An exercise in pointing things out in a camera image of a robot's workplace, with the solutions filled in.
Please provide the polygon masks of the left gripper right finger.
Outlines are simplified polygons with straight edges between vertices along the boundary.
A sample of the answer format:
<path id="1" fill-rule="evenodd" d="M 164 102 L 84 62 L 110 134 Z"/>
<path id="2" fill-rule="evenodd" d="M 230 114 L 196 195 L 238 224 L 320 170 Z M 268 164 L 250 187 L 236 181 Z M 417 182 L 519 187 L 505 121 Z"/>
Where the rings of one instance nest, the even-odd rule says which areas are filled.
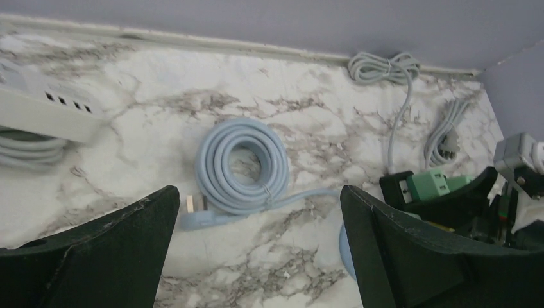
<path id="1" fill-rule="evenodd" d="M 487 167 L 483 189 L 498 173 Z M 340 194 L 365 307 L 542 307 L 543 250 L 475 241 L 467 227 L 481 195 L 464 187 L 395 209 L 362 189 Z"/>

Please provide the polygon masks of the black power strip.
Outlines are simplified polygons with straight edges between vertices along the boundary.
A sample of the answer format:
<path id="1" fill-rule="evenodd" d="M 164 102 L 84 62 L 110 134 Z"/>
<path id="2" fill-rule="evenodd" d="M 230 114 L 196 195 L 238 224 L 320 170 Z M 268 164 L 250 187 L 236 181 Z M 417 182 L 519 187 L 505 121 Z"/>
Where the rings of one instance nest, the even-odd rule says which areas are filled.
<path id="1" fill-rule="evenodd" d="M 395 209 L 404 210 L 407 204 L 414 201 L 407 185 L 407 179 L 413 174 L 412 171 L 403 171 L 384 175 L 379 179 L 379 185 L 386 204 Z"/>

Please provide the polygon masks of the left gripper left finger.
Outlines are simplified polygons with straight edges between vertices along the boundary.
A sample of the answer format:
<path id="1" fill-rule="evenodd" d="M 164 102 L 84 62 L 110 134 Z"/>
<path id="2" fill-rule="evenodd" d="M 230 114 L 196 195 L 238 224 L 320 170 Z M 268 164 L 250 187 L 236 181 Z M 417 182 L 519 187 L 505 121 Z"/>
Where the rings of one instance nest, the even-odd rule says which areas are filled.
<path id="1" fill-rule="evenodd" d="M 100 218 L 1 249 L 2 307 L 152 307 L 180 206 L 168 185 Z"/>

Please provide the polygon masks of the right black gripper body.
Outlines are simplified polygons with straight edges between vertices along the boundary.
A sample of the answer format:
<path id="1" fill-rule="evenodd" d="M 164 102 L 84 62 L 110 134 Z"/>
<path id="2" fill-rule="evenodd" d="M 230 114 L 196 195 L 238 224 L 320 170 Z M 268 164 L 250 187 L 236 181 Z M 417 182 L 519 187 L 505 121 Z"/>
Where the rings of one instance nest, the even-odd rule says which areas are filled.
<path id="1" fill-rule="evenodd" d="M 486 196 L 497 179 L 483 189 L 469 177 L 470 196 L 481 195 L 476 213 L 471 215 L 467 237 L 475 241 L 527 251 L 543 250 L 543 171 L 535 167 L 515 167 L 512 180 L 492 200 Z"/>

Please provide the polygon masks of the round blue power socket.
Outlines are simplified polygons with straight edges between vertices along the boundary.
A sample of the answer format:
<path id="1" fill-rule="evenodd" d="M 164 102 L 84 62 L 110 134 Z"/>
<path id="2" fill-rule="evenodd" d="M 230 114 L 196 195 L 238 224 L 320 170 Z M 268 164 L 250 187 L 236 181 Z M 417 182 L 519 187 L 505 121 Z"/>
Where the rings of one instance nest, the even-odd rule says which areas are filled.
<path id="1" fill-rule="evenodd" d="M 350 250 L 350 245 L 348 242 L 345 225 L 341 225 L 339 232 L 339 254 L 343 262 L 344 268 L 354 280 L 357 280 L 355 269 L 353 266 L 353 260 Z"/>

